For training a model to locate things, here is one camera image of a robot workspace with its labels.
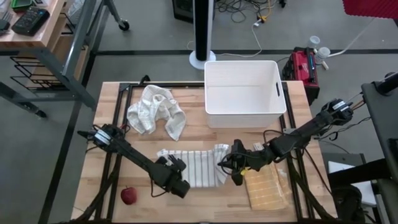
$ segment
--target crumpled towel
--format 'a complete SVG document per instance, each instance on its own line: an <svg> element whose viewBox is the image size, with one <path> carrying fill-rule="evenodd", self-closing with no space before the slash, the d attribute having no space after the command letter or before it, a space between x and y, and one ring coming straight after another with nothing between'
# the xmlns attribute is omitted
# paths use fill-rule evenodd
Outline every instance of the crumpled towel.
<svg viewBox="0 0 398 224"><path fill-rule="evenodd" d="M172 139L178 141L187 117L170 90L148 85L142 92L140 101L129 107L127 119L140 134L153 133L156 129L155 122L158 119L165 119L167 133Z"/></svg>
<svg viewBox="0 0 398 224"><path fill-rule="evenodd" d="M187 168L182 171L182 179L188 181L194 187L218 187L225 183L225 174L217 163L221 162L229 149L227 144L216 144L214 149L207 151L174 151L162 149L157 157L167 158L167 164L171 165L168 155L181 159Z"/></svg>

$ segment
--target wooden tabletop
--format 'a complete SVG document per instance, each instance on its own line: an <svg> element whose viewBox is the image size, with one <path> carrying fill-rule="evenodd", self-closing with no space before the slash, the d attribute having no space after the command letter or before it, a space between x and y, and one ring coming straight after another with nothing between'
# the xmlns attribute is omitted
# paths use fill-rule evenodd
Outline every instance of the wooden tabletop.
<svg viewBox="0 0 398 224"><path fill-rule="evenodd" d="M46 47L49 44L50 37L57 23L58 17L64 6L65 0L51 0L50 4L45 7L50 13L50 17L45 24L37 31L36 35L29 37L26 35L16 34L9 28L6 35L0 36L0 50L1 48L19 48L19 47ZM23 15L23 13L16 14L11 8L9 10L13 17L10 21L11 26Z"/></svg>
<svg viewBox="0 0 398 224"><path fill-rule="evenodd" d="M99 103L95 114L94 123L102 125L112 123L116 98L118 95L118 82L103 83ZM297 126L312 118L302 82L288 82L290 99ZM141 97L142 89L133 91L132 102ZM140 135L131 130L126 135L126 140L131 145L151 158L157 159L156 152L161 149L174 150L209 150L214 144L224 143L231 145L234 139L241 139L248 149L252 144L262 142L262 128L240 129L211 129L206 124L204 109L204 90L202 88L173 89L172 94L179 102L181 109L187 115L187 125L178 142L173 141L164 130L164 121L157 122L157 129L151 135ZM122 103L119 121L124 110ZM279 121L268 129L280 130ZM268 135L271 139L277 135ZM318 142L312 140L307 147L314 158L323 178L327 181L325 166ZM97 194L103 171L105 152L94 149L86 154L85 163L81 172L81 179L75 199L72 218L82 214L82 210L90 204ZM331 214L336 216L333 199L323 186L314 166L307 156L303 157L307 171L310 190L318 201ZM281 162L278 168L287 172L287 165ZM135 187L138 192L138 201L134 205L125 205L120 199L120 192L126 186ZM306 217L305 203L301 190L300 198L303 214ZM155 194L160 192L156 187ZM108 206L109 191L105 198L104 209ZM292 198L290 205L277 211L252 211L248 194L244 185L235 186L231 179L218 188L190 189L184 199L172 194L161 197L150 196L149 176L141 168L123 158L118 183L118 192L115 201L114 222L294 222L296 214Z"/></svg>

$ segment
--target concrete floor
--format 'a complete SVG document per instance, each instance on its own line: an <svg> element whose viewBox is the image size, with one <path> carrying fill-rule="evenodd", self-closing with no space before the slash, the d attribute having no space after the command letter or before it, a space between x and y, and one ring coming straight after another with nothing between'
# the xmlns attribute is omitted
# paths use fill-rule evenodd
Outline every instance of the concrete floor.
<svg viewBox="0 0 398 224"><path fill-rule="evenodd" d="M108 19L100 50L183 50L193 39L192 25L173 18L170 1L117 0L120 15L130 22L131 32L122 33L113 18ZM228 13L216 13L212 49L257 49L251 34L255 13L244 12L246 21L236 24ZM289 1L285 9L276 6L269 20L256 29L263 49L293 49L305 46L311 35L321 45L342 49L370 18L347 16L341 1ZM378 19L352 49L396 49L398 29L392 20ZM278 60L286 55L260 55L251 60ZM242 60L222 56L219 60ZM342 55L327 60L329 71L318 69L321 86L319 99L312 105L316 114L333 98L348 99L360 92L364 82L381 79L396 71L398 55ZM9 75L17 75L8 57L0 57L0 81L10 84ZM203 80L203 72L193 69L183 56L100 56L96 58L88 91L98 99L101 83L138 81L149 75L152 80ZM38 120L0 98L0 223L35 223L40 215L52 177L60 145L73 103L38 103L48 120ZM94 112L82 107L76 130L89 129ZM356 111L352 123L368 116L366 107ZM365 154L367 161L382 158L381 148L370 121L341 134L335 143L349 152ZM339 149L321 143L324 152ZM73 137L50 222L69 219L85 154L85 141Z"/></svg>

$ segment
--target red apple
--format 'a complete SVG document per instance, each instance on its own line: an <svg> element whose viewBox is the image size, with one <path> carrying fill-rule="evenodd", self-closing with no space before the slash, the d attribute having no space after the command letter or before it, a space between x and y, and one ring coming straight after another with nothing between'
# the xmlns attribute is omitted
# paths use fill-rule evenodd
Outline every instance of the red apple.
<svg viewBox="0 0 398 224"><path fill-rule="evenodd" d="M120 197L126 205L134 204L137 201L137 190L134 187L123 189Z"/></svg>

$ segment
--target white box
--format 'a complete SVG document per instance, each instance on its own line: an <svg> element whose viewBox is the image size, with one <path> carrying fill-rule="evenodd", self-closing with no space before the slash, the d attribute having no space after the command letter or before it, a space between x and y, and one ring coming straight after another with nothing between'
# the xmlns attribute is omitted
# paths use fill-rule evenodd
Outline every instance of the white box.
<svg viewBox="0 0 398 224"><path fill-rule="evenodd" d="M205 64L205 109L211 128L266 128L286 111L274 61Z"/></svg>

